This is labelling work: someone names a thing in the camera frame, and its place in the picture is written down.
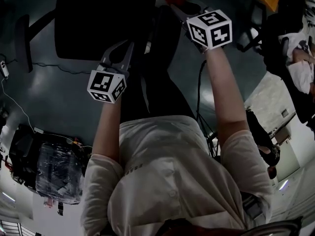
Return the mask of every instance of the leg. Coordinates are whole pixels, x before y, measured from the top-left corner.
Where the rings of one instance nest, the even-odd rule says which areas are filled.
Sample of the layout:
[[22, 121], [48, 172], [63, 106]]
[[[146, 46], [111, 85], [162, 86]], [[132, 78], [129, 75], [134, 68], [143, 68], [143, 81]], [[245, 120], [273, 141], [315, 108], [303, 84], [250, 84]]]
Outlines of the leg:
[[252, 111], [246, 111], [248, 126], [255, 140], [255, 143], [260, 146], [265, 146], [272, 151], [272, 141], [268, 133], [264, 128], [259, 124], [257, 117]]
[[140, 74], [131, 70], [127, 88], [122, 95], [120, 123], [148, 117], [149, 112], [142, 93]]
[[146, 76], [147, 98], [152, 116], [184, 115], [195, 119], [182, 92], [170, 79], [167, 71]]

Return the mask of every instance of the white shirt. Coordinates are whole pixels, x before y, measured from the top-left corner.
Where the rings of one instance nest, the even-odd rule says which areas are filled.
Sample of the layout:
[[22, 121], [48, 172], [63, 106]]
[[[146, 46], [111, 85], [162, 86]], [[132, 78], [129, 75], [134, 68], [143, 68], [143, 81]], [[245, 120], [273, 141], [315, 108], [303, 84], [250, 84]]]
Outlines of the white shirt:
[[85, 174], [85, 235], [109, 222], [117, 235], [154, 236], [167, 219], [206, 228], [246, 229], [240, 191], [261, 199], [270, 219], [272, 188], [252, 135], [232, 135], [221, 163], [208, 154], [198, 123], [186, 116], [129, 121], [120, 126], [121, 164], [92, 155]]
[[300, 61], [293, 63], [293, 50], [295, 48], [304, 50], [309, 55], [312, 55], [308, 46], [308, 40], [305, 34], [300, 31], [298, 33], [289, 33], [278, 37], [281, 43], [282, 39], [287, 37], [289, 39], [286, 67], [292, 77], [293, 83], [296, 88], [303, 93], [310, 93], [310, 83], [314, 81], [314, 65], [307, 61]]

